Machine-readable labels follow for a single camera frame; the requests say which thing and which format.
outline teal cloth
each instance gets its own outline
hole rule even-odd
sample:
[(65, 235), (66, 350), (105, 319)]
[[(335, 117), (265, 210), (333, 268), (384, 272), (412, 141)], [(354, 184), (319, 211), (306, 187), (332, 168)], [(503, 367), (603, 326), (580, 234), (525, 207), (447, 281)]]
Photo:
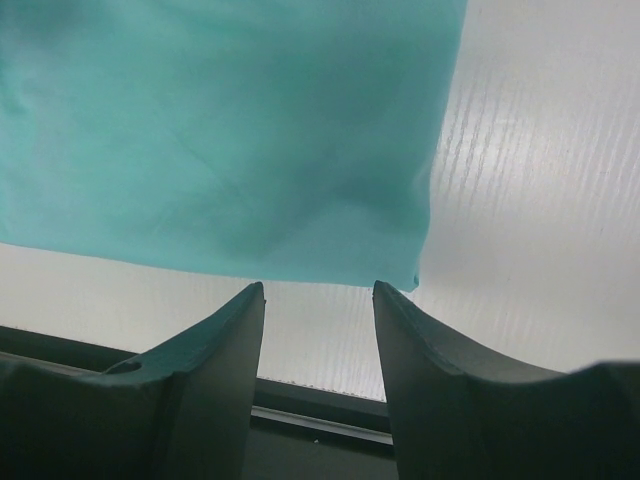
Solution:
[(411, 290), (466, 0), (2, 0), (0, 241)]

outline round hole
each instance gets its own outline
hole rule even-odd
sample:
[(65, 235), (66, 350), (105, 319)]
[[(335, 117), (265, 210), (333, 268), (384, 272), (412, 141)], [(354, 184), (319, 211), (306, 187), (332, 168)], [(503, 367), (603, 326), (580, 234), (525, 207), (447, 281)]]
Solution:
[(117, 365), (114, 365), (105, 373), (107, 375), (115, 375), (118, 373), (131, 373), (131, 372), (135, 372), (136, 370), (139, 370), (140, 368), (142, 368), (142, 364), (140, 362), (122, 362)]

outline black structure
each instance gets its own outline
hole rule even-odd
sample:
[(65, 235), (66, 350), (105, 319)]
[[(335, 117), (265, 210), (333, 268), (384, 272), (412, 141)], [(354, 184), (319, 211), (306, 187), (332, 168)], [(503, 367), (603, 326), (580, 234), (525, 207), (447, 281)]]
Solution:
[(640, 365), (562, 375), (483, 347), (388, 284), (374, 307), (402, 480), (640, 478)]
[[(160, 346), (121, 352), (123, 361), (101, 374), (0, 359), (0, 478), (240, 478), (264, 303), (254, 284)], [(0, 344), (38, 350), (30, 335)], [(40, 343), (47, 361), (82, 350), (62, 339)], [(102, 369), (108, 351), (98, 348), (85, 366)]]

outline teal fabric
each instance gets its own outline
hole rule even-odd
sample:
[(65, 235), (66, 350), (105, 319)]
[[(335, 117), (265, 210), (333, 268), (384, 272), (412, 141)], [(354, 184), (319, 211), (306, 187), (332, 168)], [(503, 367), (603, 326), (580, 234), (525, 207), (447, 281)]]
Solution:
[(466, 0), (2, 0), (0, 241), (410, 290)]

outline frosted translucent panel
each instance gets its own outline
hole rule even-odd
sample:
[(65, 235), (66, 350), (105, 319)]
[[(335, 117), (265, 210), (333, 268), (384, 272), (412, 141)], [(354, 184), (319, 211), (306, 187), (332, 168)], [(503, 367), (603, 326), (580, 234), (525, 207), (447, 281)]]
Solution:
[[(423, 309), (569, 370), (640, 357), (640, 2), (470, 0)], [(246, 281), (0, 246), (0, 323), (142, 350)], [(260, 375), (383, 398), (370, 290), (268, 283)]]

